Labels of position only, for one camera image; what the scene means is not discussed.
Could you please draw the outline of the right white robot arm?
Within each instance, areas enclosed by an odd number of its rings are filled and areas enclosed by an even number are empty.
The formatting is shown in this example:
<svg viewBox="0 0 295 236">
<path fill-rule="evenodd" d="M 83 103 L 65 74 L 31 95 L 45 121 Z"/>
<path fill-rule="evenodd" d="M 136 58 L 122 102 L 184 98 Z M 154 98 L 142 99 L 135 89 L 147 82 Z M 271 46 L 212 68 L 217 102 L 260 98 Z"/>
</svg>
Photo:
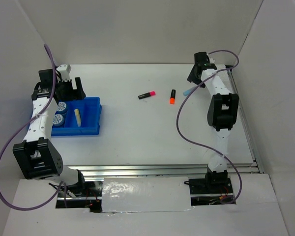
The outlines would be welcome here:
<svg viewBox="0 0 295 236">
<path fill-rule="evenodd" d="M 216 137 L 215 153 L 207 166 L 205 188 L 210 193 L 217 192 L 226 185 L 228 179 L 227 160 L 228 138 L 237 120 L 239 96 L 232 93 L 217 73 L 217 67 L 210 62 L 206 52 L 194 54 L 194 66 L 187 78 L 191 83 L 206 88 L 211 95 L 207 112 L 207 122 L 214 129 Z"/>
</svg>

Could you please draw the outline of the yellow highlighter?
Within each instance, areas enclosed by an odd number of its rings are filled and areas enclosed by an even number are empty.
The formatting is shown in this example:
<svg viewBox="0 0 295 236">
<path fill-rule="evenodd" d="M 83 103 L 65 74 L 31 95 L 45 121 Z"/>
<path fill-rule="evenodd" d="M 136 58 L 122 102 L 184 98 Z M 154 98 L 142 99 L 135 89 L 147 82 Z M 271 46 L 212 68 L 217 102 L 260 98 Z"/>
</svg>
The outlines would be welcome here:
<svg viewBox="0 0 295 236">
<path fill-rule="evenodd" d="M 82 119 L 81 119 L 81 115 L 80 115 L 80 111 L 79 111 L 79 109 L 75 109 L 75 110 L 74 110 L 74 114 L 75 114 L 75 118 L 76 118 L 77 126 L 78 126 L 78 127 L 81 127 Z"/>
</svg>

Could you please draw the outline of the orange black highlighter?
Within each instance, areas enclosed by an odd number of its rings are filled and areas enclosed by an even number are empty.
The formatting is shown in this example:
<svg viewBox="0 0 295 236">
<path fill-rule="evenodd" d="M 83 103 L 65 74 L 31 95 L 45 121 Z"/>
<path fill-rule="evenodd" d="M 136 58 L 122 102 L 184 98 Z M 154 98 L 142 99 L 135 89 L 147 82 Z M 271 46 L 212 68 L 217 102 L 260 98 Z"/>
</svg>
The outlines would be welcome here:
<svg viewBox="0 0 295 236">
<path fill-rule="evenodd" d="M 175 101 L 176 101 L 176 90 L 173 89 L 171 91 L 171 95 L 170 95 L 170 104 L 171 105 L 174 105 L 175 104 Z"/>
</svg>

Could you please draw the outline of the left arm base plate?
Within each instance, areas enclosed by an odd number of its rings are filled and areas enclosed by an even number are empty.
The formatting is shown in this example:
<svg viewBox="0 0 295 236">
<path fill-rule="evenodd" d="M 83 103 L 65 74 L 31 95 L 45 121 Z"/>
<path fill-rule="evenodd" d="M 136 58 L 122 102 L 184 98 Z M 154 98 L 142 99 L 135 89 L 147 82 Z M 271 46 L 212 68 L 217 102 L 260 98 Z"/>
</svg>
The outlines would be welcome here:
<svg viewBox="0 0 295 236">
<path fill-rule="evenodd" d="M 82 189 L 74 190 L 73 188 L 67 187 L 67 191 L 64 193 L 64 187 L 62 186 L 58 193 L 58 198 L 98 202 L 102 199 L 102 187 L 103 181 L 86 181 Z"/>
</svg>

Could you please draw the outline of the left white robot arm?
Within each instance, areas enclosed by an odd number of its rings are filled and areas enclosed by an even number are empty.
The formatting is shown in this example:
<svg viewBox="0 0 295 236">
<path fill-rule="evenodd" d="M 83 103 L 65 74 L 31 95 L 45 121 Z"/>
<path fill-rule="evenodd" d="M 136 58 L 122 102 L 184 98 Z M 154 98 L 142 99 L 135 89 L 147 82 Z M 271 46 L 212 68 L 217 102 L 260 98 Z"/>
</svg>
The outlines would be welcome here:
<svg viewBox="0 0 295 236">
<path fill-rule="evenodd" d="M 62 64 L 55 70 L 38 72 L 38 82 L 31 95 L 33 121 L 21 143 L 13 146 L 13 154 L 26 179 L 49 179 L 65 182 L 73 196 L 82 196 L 87 183 L 81 171 L 64 165 L 60 153 L 51 142 L 53 118 L 61 101 L 82 100 L 85 93 L 81 79 L 75 78 L 76 88 L 70 79 L 71 67 Z"/>
</svg>

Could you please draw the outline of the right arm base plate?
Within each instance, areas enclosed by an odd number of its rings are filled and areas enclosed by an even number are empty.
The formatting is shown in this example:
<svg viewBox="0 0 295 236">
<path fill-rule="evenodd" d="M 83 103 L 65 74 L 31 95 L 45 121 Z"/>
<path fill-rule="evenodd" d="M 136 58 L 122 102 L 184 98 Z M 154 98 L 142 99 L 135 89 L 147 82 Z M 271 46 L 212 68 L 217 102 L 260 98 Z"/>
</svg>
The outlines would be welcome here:
<svg viewBox="0 0 295 236">
<path fill-rule="evenodd" d="M 191 195 L 231 195 L 233 194 L 233 188 L 230 178 L 226 183 L 222 184 L 208 184 L 205 178 L 189 179 L 184 182 L 189 186 Z"/>
</svg>

